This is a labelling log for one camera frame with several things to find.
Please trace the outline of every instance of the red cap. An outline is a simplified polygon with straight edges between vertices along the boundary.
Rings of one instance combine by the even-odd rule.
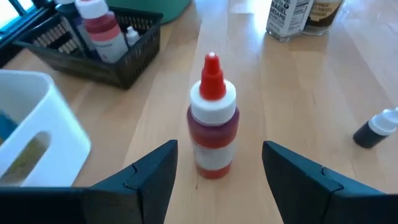
[[[205,66],[201,71],[200,95],[206,100],[219,100],[225,96],[223,71],[217,54],[206,55]]]

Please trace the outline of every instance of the wire basket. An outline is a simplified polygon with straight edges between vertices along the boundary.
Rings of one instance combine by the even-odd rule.
[[[28,48],[55,70],[128,89],[159,52],[163,15],[115,7],[111,10],[123,32],[132,26],[141,36],[115,63],[84,57],[59,14],[26,32],[15,44]]]

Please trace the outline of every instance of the wooden surface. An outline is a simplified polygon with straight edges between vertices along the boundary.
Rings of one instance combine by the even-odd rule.
[[[398,3],[347,0],[328,35],[280,44],[265,35],[271,0],[196,0],[162,27],[159,55],[128,91],[68,77],[24,50],[5,68],[51,74],[93,143],[87,186],[169,139],[179,158],[166,223],[282,223],[261,164],[273,140],[348,177],[398,193],[398,133],[373,150],[352,135],[398,106]],[[185,112],[204,55],[221,57],[241,120],[231,172],[197,176]]]

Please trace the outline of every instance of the white plastic container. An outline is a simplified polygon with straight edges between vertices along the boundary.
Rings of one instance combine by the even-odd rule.
[[[71,186],[91,142],[51,77],[40,72],[0,70],[0,110],[19,124],[0,145],[0,177],[34,138],[48,145],[47,150],[27,177],[10,185]]]

